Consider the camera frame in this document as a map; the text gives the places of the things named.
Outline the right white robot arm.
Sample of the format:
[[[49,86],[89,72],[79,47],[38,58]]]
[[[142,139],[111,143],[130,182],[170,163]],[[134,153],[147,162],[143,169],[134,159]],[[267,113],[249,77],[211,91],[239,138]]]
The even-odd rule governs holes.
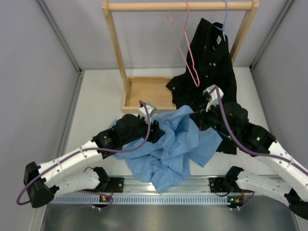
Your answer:
[[[208,111],[200,107],[190,118],[200,130],[213,128],[223,138],[223,148],[239,148],[252,158],[267,165],[281,180],[258,176],[241,167],[232,166],[213,191],[225,189],[237,193],[241,190],[263,194],[287,206],[303,219],[308,218],[308,171],[290,156],[277,139],[265,128],[248,120],[248,111],[238,103],[211,106]]]

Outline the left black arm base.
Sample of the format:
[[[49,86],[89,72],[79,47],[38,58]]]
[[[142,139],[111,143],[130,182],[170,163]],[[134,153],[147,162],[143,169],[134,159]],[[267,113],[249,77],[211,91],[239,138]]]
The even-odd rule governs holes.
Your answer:
[[[124,178],[111,177],[104,192],[108,193],[122,193],[124,188]]]

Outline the light blue shirt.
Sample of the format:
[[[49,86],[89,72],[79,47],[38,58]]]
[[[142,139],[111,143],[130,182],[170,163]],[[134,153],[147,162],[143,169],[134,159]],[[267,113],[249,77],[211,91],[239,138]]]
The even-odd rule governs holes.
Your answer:
[[[133,176],[142,181],[163,177],[190,177],[192,160],[204,167],[218,149],[222,138],[208,128],[200,131],[189,118],[193,110],[185,105],[175,111],[154,115],[160,128],[166,133],[157,143],[146,142],[139,146],[143,139],[124,146],[125,153],[115,154],[118,160],[125,160]]]

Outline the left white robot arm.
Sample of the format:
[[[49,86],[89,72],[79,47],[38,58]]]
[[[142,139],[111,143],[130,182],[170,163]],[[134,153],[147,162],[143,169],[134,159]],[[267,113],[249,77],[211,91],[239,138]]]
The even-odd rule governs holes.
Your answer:
[[[164,135],[157,120],[147,122],[145,117],[125,114],[78,149],[46,163],[27,164],[23,191],[29,197],[28,203],[39,208],[66,193],[104,192],[109,176],[103,167],[88,169],[90,164],[125,153],[123,147],[134,141],[141,140],[142,147],[147,142],[158,142]]]

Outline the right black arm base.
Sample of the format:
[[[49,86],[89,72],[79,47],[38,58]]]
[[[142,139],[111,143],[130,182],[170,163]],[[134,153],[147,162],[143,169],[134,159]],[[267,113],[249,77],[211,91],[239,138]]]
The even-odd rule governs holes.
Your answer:
[[[210,191],[218,195],[225,195],[230,191],[224,183],[224,177],[211,177],[209,180]]]

